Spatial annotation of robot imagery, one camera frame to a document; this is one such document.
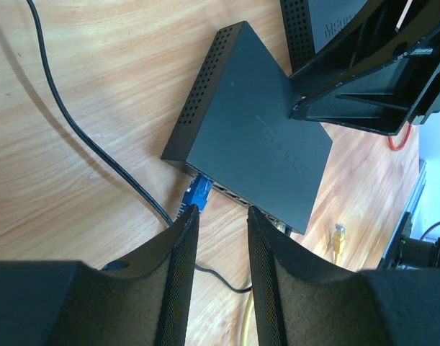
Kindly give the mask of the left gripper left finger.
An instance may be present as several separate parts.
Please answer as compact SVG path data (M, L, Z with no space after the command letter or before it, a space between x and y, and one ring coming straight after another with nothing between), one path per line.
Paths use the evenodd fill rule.
M103 269L0 261L0 345L183 345L199 210Z

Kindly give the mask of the black network switch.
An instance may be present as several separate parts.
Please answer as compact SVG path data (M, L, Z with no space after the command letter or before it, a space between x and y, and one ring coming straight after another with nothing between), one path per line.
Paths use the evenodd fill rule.
M304 66L366 4L366 0L281 0L292 71Z
M332 140L293 120L289 78L247 22L219 30L161 158L294 231L307 231Z

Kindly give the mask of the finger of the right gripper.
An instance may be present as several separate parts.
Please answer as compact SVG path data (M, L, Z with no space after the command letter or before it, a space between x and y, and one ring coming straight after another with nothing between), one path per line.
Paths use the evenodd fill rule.
M368 1L294 72L296 120L384 136L440 111L440 0Z

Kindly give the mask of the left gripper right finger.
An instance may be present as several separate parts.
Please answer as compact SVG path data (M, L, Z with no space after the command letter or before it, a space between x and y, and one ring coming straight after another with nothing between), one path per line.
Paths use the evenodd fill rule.
M392 262L352 272L248 211L260 345L440 345L440 239L398 242Z

